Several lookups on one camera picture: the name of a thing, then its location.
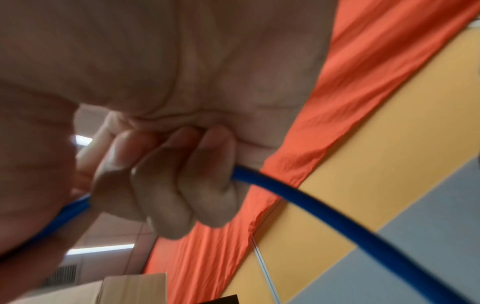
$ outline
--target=box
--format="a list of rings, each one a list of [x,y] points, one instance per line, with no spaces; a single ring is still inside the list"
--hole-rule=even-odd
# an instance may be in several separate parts
[[[166,288],[165,273],[109,276],[10,304],[167,304]]]

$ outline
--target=orange cloth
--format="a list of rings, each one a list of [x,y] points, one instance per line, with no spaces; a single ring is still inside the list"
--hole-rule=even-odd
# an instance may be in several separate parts
[[[340,0],[315,90],[263,171],[298,187],[335,141],[479,13],[478,0]],[[218,297],[276,199],[254,187],[226,227],[197,225],[180,241],[159,239],[145,273],[168,273],[169,304]]]

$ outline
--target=skin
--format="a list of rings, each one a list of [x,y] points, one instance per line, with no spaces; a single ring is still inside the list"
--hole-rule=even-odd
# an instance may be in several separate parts
[[[4,1],[0,253],[91,192],[93,209],[0,259],[0,303],[36,287],[99,212],[180,238],[221,227],[282,144],[326,59],[335,0]],[[111,110],[75,156],[80,104]]]

